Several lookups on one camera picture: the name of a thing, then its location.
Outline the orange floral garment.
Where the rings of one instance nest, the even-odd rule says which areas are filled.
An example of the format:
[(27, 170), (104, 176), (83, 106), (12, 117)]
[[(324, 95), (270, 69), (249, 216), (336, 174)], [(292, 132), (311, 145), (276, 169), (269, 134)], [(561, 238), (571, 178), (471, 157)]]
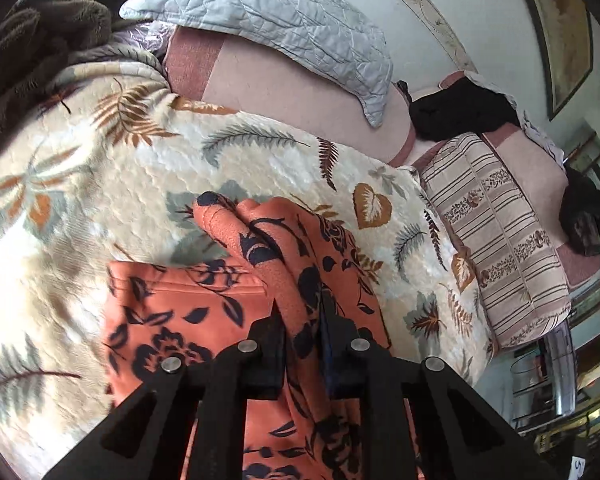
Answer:
[(233, 203), (212, 192), (193, 206), (225, 257), (193, 266), (114, 261), (107, 268), (108, 376), (116, 408), (166, 359), (207, 363), (279, 310), (283, 389), (249, 400), (238, 479), (365, 479), (357, 400), (330, 397), (320, 348), (321, 298), (389, 351), (377, 298), (353, 236), (290, 200)]

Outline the striped floral folded quilt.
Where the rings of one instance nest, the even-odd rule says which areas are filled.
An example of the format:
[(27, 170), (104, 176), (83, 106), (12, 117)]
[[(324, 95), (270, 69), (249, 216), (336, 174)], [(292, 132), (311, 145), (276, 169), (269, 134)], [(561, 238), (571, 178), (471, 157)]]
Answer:
[(420, 172), (445, 226), (469, 252), (502, 348), (554, 330), (570, 311), (554, 244), (504, 162), (475, 133), (446, 141)]

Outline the leaf-patterned cream blanket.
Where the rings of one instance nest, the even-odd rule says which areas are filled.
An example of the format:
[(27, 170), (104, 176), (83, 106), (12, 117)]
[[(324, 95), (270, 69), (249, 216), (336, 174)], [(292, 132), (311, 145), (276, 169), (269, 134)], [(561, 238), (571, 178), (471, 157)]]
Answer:
[(152, 272), (219, 259), (195, 223), (197, 196), (280, 196), (316, 215), (358, 256), (357, 290), (378, 304), (393, 350), (438, 356), (475, 384), (494, 338), (472, 265), (410, 167), (258, 115), (172, 92), (147, 53), (88, 52), (50, 87), (0, 155), (0, 453), (44, 476), (100, 422), (108, 375), (154, 367), (168, 350), (202, 358), (250, 324), (231, 292), (217, 307), (151, 305), (155, 278), (127, 278), (130, 302), (104, 324), (112, 260)]

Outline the black garment on bed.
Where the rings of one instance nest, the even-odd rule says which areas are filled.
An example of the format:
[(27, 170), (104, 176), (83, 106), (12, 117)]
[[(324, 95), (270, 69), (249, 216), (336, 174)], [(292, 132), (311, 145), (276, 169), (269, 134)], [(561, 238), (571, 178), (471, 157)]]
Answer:
[(506, 124), (520, 127), (516, 110), (506, 96), (460, 77), (449, 88), (414, 100), (403, 80), (396, 88), (406, 97), (416, 136), (440, 142), (461, 134), (488, 133)]

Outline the dark brown fleece blanket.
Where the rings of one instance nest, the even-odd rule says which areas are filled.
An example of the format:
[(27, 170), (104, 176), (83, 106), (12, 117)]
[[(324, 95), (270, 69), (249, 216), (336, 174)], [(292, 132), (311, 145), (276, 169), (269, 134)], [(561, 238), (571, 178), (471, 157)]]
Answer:
[(128, 0), (20, 0), (0, 24), (0, 151), (74, 52), (106, 44)]

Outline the grey quilted pillow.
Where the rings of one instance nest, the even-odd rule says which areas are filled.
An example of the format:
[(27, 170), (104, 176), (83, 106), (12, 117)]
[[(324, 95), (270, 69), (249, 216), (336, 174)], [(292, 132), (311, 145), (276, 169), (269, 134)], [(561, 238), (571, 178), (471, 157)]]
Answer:
[(393, 71), (386, 37), (346, 0), (129, 0), (121, 14), (272, 48), (355, 96), (371, 127), (384, 121)]

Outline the wooden framed wall picture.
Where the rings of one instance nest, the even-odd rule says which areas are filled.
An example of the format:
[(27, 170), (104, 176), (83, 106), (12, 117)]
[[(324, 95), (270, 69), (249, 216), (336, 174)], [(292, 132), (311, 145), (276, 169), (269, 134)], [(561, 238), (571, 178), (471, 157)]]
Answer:
[(583, 0), (524, 0), (540, 47), (547, 116), (555, 119), (592, 73), (591, 17)]

